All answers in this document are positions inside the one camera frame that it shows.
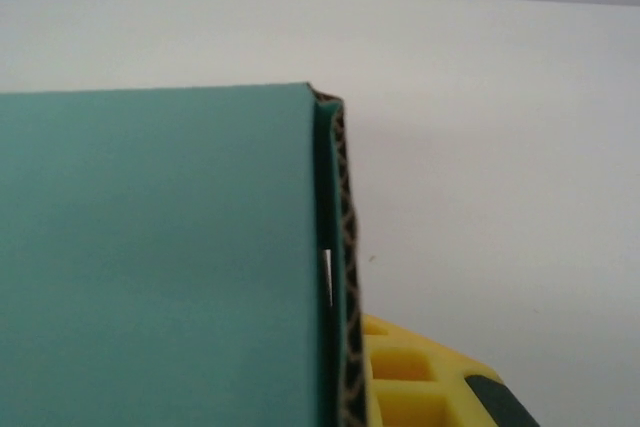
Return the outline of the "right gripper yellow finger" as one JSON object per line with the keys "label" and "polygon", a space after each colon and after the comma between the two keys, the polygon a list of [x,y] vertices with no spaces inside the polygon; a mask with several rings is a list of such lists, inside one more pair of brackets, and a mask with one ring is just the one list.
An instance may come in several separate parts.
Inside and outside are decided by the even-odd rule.
{"label": "right gripper yellow finger", "polygon": [[380,318],[363,317],[370,426],[537,426],[489,366]]}

